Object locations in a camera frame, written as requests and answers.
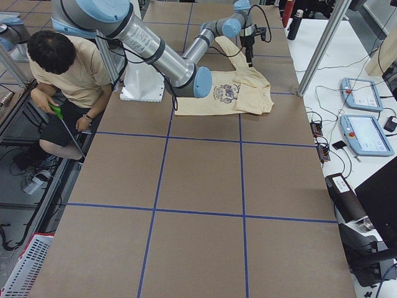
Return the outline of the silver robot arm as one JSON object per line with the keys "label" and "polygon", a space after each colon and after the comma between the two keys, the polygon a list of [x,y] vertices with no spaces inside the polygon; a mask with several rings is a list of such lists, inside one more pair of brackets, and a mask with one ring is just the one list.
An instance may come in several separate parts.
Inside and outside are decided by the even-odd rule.
{"label": "silver robot arm", "polygon": [[168,79],[169,90],[176,97],[203,98],[210,93],[211,72],[196,64],[216,37],[239,36],[248,63],[253,58],[254,38],[271,40],[269,27],[253,24],[253,6],[249,1],[236,1],[230,17],[202,24],[201,33],[183,55],[177,54],[135,15],[130,1],[53,1],[52,8],[55,30],[84,38],[95,38],[101,32],[108,39],[120,40]]}

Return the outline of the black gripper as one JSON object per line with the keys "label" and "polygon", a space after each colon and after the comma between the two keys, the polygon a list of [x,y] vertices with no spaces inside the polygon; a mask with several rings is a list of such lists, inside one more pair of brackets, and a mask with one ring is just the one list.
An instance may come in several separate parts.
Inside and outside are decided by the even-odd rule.
{"label": "black gripper", "polygon": [[255,43],[255,37],[260,36],[263,42],[266,41],[266,28],[258,26],[249,26],[240,32],[239,39],[242,47],[246,47],[245,57],[248,67],[252,67],[252,46]]}

